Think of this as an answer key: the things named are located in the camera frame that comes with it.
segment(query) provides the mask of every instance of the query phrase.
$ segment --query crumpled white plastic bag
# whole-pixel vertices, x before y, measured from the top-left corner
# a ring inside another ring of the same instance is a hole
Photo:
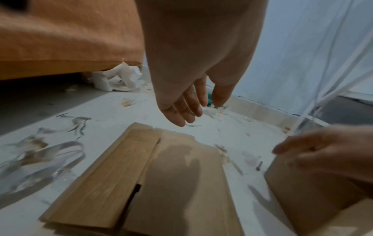
[[[144,83],[143,80],[139,80],[141,75],[137,66],[129,66],[122,62],[113,69],[92,72],[89,80],[93,82],[96,89],[105,92],[131,91]]]

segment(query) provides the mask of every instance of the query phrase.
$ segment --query floor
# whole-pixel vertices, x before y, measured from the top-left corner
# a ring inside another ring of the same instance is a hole
[[[274,158],[273,146],[286,137],[279,128],[233,113],[229,107],[222,113],[206,108],[191,126],[177,127],[158,110],[151,83],[134,92],[106,93],[85,84],[49,84],[19,89],[16,86],[2,94],[0,162],[12,160],[35,146],[51,147],[70,141],[81,143],[85,154],[70,171],[55,177],[44,188],[13,198],[11,204],[0,203],[0,228],[4,235],[54,235],[42,228],[38,217],[133,122],[223,146],[231,160],[224,169],[245,234],[295,235],[263,177]],[[78,159],[82,152],[75,154]],[[261,170],[257,171],[260,161]]]

